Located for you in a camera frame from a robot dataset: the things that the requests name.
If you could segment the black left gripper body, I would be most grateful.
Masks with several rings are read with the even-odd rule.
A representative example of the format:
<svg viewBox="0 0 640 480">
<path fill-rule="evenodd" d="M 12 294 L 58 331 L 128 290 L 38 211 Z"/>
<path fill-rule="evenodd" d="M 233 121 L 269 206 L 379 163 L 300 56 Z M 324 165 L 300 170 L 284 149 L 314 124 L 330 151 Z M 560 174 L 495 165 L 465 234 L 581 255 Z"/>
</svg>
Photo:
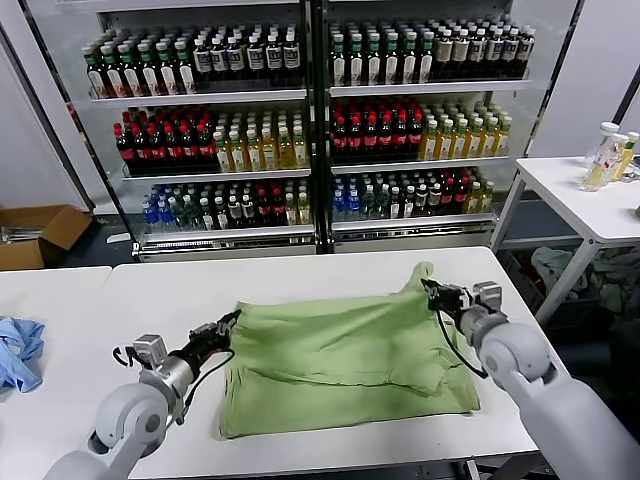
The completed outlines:
<svg viewBox="0 0 640 480">
<path fill-rule="evenodd" d="M 194 358 L 209 358 L 227 350 L 230 343 L 228 333 L 219 333 L 217 330 L 193 331 L 189 335 L 188 354 Z"/>
</svg>

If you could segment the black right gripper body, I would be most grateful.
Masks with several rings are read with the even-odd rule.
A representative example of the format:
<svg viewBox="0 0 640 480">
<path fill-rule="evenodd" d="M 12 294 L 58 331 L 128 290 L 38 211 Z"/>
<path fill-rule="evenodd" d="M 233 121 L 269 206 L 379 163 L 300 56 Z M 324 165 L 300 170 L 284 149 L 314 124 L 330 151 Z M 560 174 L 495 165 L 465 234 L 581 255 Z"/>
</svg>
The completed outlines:
<svg viewBox="0 0 640 480">
<path fill-rule="evenodd" d="M 469 291 L 461 286 L 445 284 L 442 285 L 440 296 L 440 309 L 445 313 L 460 313 L 471 307 L 473 297 Z"/>
</svg>

